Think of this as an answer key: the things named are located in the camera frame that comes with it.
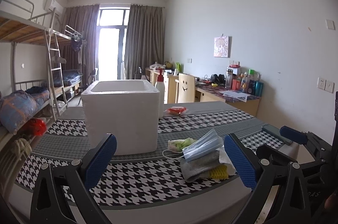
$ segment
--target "mask ear loop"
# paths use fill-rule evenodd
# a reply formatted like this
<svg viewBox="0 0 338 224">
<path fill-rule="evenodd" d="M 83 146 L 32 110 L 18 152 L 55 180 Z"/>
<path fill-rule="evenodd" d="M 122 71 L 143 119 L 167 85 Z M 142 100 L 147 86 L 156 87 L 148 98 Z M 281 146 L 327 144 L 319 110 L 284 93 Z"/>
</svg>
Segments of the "mask ear loop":
<svg viewBox="0 0 338 224">
<path fill-rule="evenodd" d="M 176 154 L 183 153 L 183 152 L 174 152 L 174 151 L 172 151 L 172 150 L 168 150 L 168 149 L 167 149 L 167 150 L 164 150 L 164 151 L 162 152 L 162 155 L 163 155 L 164 158 L 171 159 L 171 160 L 179 160 L 180 158 L 184 157 L 184 155 L 182 155 L 182 156 L 180 156 L 180 157 L 169 157 L 169 155 L 175 155 L 175 154 L 168 154 L 168 155 L 165 155 L 164 152 L 166 152 L 166 151 L 170 151 L 170 152 L 176 153 Z"/>
</svg>

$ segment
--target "plastic-wrapped bedding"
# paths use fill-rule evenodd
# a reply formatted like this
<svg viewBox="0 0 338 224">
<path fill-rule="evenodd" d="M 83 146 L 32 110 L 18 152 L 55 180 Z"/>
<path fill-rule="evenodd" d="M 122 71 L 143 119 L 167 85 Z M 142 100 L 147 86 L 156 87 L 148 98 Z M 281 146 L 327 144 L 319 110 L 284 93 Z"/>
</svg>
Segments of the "plastic-wrapped bedding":
<svg viewBox="0 0 338 224">
<path fill-rule="evenodd" d="M 38 111 L 34 98 L 23 90 L 5 96 L 0 102 L 0 122 L 12 134 L 32 118 Z"/>
<path fill-rule="evenodd" d="M 47 88 L 33 86 L 26 90 L 26 93 L 30 94 L 37 103 L 38 111 L 42 108 L 42 105 L 49 99 L 49 90 Z"/>
<path fill-rule="evenodd" d="M 62 71 L 62 78 L 64 81 L 64 86 L 71 86 L 72 84 L 78 82 L 81 77 L 82 73 L 78 70 L 63 70 Z M 59 71 L 53 73 L 53 80 L 55 87 L 61 87 L 61 80 L 59 76 Z"/>
</svg>

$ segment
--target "silver screw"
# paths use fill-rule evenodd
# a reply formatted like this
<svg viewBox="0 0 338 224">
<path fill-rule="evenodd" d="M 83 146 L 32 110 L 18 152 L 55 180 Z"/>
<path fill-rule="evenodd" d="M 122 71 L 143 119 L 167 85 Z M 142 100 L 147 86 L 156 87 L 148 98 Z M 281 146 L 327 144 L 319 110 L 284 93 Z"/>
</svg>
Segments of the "silver screw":
<svg viewBox="0 0 338 224">
<path fill-rule="evenodd" d="M 77 165 L 79 165 L 81 163 L 81 160 L 80 159 L 74 159 L 73 161 L 72 161 L 72 165 L 73 166 L 77 166 Z"/>
<path fill-rule="evenodd" d="M 48 164 L 47 163 L 44 163 L 44 164 L 41 165 L 41 169 L 46 169 L 46 168 L 48 168 Z"/>
<path fill-rule="evenodd" d="M 293 166 L 294 168 L 296 168 L 296 169 L 299 169 L 299 168 L 300 168 L 299 164 L 296 163 L 296 162 L 292 163 L 292 166 Z"/>
<path fill-rule="evenodd" d="M 268 166 L 270 164 L 270 162 L 267 159 L 262 159 L 261 164 L 264 165 L 264 166 Z"/>
</svg>

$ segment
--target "brown curtain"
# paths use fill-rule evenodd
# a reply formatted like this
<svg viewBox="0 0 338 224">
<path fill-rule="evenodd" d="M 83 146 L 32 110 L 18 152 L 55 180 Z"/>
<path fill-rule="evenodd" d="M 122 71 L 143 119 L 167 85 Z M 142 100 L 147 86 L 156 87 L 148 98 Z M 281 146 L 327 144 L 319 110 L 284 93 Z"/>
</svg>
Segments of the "brown curtain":
<svg viewBox="0 0 338 224">
<path fill-rule="evenodd" d="M 143 70 L 164 60 L 164 31 L 161 7 L 131 5 L 125 47 L 125 78 L 134 79 Z"/>
<path fill-rule="evenodd" d="M 81 7 L 68 7 L 65 10 L 62 21 L 62 30 L 66 25 L 83 33 L 83 37 L 88 42 L 82 49 L 82 81 L 85 84 L 89 74 L 95 67 L 95 48 L 96 48 L 96 33 L 97 33 L 97 17 L 99 14 L 100 5 L 84 5 Z M 78 52 L 74 51 L 70 45 L 64 46 L 61 49 L 61 57 L 67 60 L 63 69 L 78 69 Z"/>
</svg>

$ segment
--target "red plastic bag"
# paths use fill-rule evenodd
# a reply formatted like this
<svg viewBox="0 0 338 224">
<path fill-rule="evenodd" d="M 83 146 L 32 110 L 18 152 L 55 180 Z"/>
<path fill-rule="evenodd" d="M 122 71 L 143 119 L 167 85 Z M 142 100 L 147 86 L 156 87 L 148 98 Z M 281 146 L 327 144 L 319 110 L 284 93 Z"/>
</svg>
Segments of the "red plastic bag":
<svg viewBox="0 0 338 224">
<path fill-rule="evenodd" d="M 20 130 L 27 131 L 34 135 L 43 135 L 47 131 L 47 126 L 41 119 L 32 118 L 28 120 Z"/>
<path fill-rule="evenodd" d="M 166 110 L 167 113 L 172 115 L 181 115 L 187 111 L 186 107 L 171 107 Z"/>
</svg>

